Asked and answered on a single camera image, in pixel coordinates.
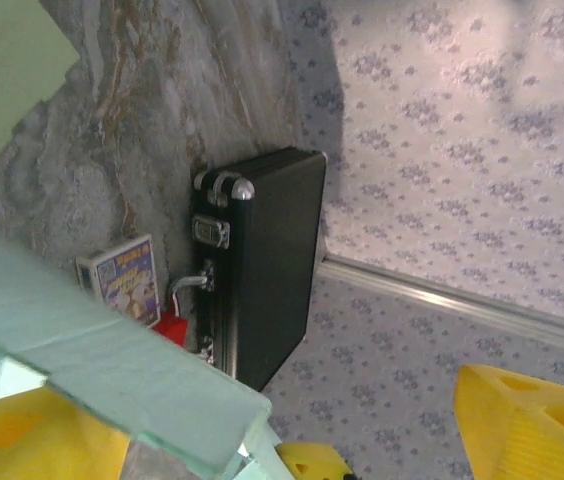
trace yellow object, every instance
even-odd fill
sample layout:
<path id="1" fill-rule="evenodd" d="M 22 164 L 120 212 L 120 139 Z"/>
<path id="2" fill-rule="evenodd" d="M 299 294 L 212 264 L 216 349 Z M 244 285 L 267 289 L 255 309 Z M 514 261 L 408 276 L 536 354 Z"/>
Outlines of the yellow object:
<path id="1" fill-rule="evenodd" d="M 564 386 L 466 365 L 454 407 L 476 480 L 564 480 Z"/>
<path id="2" fill-rule="evenodd" d="M 128 445 L 46 387 L 0 399 L 0 480 L 117 480 Z"/>
<path id="3" fill-rule="evenodd" d="M 281 443 L 275 450 L 296 479 L 342 480 L 347 473 L 353 473 L 331 445 Z"/>

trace briefcase lock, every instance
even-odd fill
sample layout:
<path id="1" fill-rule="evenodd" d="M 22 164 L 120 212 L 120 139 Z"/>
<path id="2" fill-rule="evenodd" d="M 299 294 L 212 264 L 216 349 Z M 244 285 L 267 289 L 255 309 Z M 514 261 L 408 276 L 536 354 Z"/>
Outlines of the briefcase lock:
<path id="1" fill-rule="evenodd" d="M 231 225 L 228 222 L 205 215 L 193 217 L 193 239 L 196 242 L 226 250 L 230 237 Z"/>

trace colorful box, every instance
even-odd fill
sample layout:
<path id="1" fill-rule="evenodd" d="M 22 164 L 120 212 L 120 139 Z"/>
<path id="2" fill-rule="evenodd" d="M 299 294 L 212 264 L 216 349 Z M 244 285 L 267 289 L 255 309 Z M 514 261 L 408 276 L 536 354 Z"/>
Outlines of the colorful box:
<path id="1" fill-rule="evenodd" d="M 151 235 L 133 235 L 76 259 L 80 285 L 106 305 L 146 326 L 160 320 Z"/>

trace gray baseboard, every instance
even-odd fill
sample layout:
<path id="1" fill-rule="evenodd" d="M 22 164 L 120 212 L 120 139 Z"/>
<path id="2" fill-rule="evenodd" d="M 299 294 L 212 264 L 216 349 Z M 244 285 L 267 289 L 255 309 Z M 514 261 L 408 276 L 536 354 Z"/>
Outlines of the gray baseboard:
<path id="1" fill-rule="evenodd" d="M 318 275 L 452 310 L 484 325 L 564 348 L 564 318 L 327 254 Z"/>

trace patterned floor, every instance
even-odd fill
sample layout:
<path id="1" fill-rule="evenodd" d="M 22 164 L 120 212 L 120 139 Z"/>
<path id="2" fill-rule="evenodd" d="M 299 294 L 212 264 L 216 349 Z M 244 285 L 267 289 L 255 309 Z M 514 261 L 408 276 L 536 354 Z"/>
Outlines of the patterned floor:
<path id="1" fill-rule="evenodd" d="M 564 317 L 564 0 L 280 0 L 329 252 Z"/>
<path id="2" fill-rule="evenodd" d="M 471 479 L 453 417 L 458 366 L 564 384 L 564 350 L 318 280 L 307 339 L 265 393 L 287 441 L 334 444 L 364 480 Z"/>

